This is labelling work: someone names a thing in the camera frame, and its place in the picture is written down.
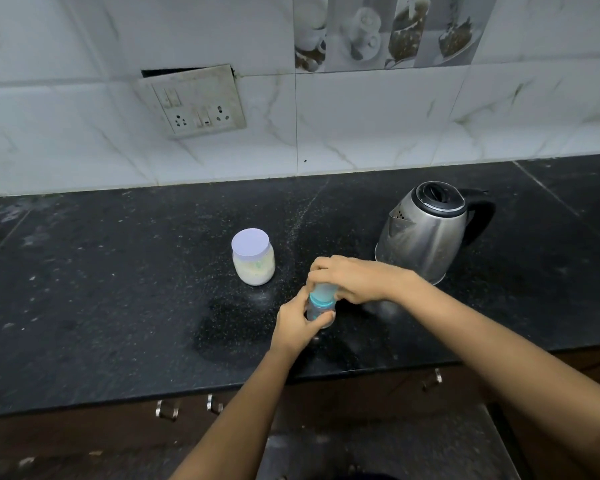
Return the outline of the brown wooden cabinet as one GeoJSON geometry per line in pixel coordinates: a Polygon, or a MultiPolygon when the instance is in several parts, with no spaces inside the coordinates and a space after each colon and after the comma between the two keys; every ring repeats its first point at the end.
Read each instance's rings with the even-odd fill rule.
{"type": "MultiPolygon", "coordinates": [[[[476,372],[458,360],[424,362],[416,367],[354,370],[307,376],[309,348],[292,368],[275,413],[274,433],[302,428],[360,425],[423,418],[469,406],[505,400],[476,372]],[[439,368],[443,383],[424,393],[421,381],[439,368]]],[[[242,382],[194,388],[129,390],[110,397],[42,403],[48,388],[27,389],[24,402],[7,405],[0,399],[0,460],[54,457],[88,451],[122,451],[199,440],[215,415],[207,411],[207,396],[227,405],[242,382]],[[179,400],[175,422],[155,416],[160,399],[179,400]]]]}

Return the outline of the person's right hand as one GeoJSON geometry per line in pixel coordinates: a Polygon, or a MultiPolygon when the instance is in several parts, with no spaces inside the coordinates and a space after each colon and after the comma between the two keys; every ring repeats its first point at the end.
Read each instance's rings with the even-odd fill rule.
{"type": "Polygon", "coordinates": [[[352,303],[393,301],[398,303],[418,275],[408,269],[372,260],[334,255],[318,257],[312,263],[306,285],[313,290],[318,283],[341,285],[352,291],[352,303]]]}

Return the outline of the translucent blue bottle cap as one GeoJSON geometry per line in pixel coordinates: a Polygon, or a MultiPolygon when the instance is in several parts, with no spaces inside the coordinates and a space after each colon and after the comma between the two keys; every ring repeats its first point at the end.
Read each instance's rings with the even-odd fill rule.
{"type": "Polygon", "coordinates": [[[336,303],[338,286],[332,283],[318,283],[311,291],[309,298],[314,306],[328,308],[336,303]]]}

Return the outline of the white powder jar with lid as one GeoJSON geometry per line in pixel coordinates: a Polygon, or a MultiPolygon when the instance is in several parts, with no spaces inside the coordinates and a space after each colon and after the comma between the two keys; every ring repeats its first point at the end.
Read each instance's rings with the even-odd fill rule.
{"type": "Polygon", "coordinates": [[[241,230],[232,238],[231,248],[233,265],[241,281],[258,287],[272,279],[276,269],[274,250],[263,230],[241,230]]]}

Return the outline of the clear baby bottle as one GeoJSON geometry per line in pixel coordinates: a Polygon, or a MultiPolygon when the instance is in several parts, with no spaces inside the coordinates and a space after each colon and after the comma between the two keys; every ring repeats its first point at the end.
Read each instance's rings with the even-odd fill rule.
{"type": "Polygon", "coordinates": [[[336,303],[334,306],[330,306],[328,308],[321,308],[318,306],[314,306],[314,304],[312,304],[312,302],[310,301],[310,298],[308,298],[307,307],[306,307],[306,318],[309,320],[312,320],[315,317],[322,315],[323,313],[326,313],[326,312],[335,313],[335,307],[336,307],[336,303]]]}

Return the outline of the person's right forearm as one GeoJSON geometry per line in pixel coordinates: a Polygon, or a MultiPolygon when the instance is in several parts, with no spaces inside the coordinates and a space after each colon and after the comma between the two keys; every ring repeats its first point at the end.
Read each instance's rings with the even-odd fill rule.
{"type": "Polygon", "coordinates": [[[600,475],[600,384],[528,339],[398,270],[393,298],[499,395],[600,475]]]}

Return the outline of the decorative cup picture tile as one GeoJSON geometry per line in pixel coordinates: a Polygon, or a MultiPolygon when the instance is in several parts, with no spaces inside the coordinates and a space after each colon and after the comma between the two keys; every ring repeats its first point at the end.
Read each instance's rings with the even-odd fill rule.
{"type": "Polygon", "coordinates": [[[297,73],[471,64],[497,0],[293,0],[297,73]]]}

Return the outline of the person's left forearm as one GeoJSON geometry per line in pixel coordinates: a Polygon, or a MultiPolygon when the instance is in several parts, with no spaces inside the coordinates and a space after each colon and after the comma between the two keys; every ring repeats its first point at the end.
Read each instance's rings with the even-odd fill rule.
{"type": "Polygon", "coordinates": [[[255,480],[288,374],[301,349],[272,345],[169,480],[255,480]]]}

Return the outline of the white wall switch socket plate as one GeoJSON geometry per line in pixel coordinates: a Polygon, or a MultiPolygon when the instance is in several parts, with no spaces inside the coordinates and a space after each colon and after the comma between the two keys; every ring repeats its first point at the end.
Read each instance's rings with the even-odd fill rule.
{"type": "Polygon", "coordinates": [[[133,88],[170,139],[246,128],[229,64],[137,79],[133,88]]]}

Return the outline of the person's left hand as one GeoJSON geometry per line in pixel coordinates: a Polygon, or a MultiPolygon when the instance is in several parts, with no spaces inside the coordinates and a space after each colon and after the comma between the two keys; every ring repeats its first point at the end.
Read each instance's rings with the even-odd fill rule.
{"type": "MultiPolygon", "coordinates": [[[[294,298],[280,306],[271,339],[272,353],[295,361],[314,336],[320,332],[307,327],[305,311],[309,295],[307,286],[304,286],[294,298]]],[[[326,312],[322,315],[335,314],[326,312]]]]}

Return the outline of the stainless steel electric kettle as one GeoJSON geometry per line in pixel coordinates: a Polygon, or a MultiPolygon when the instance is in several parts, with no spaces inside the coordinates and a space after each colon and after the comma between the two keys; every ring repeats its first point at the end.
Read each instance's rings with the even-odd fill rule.
{"type": "Polygon", "coordinates": [[[496,203],[487,191],[423,182],[390,211],[374,257],[437,285],[459,250],[485,231],[495,213],[496,203]]]}

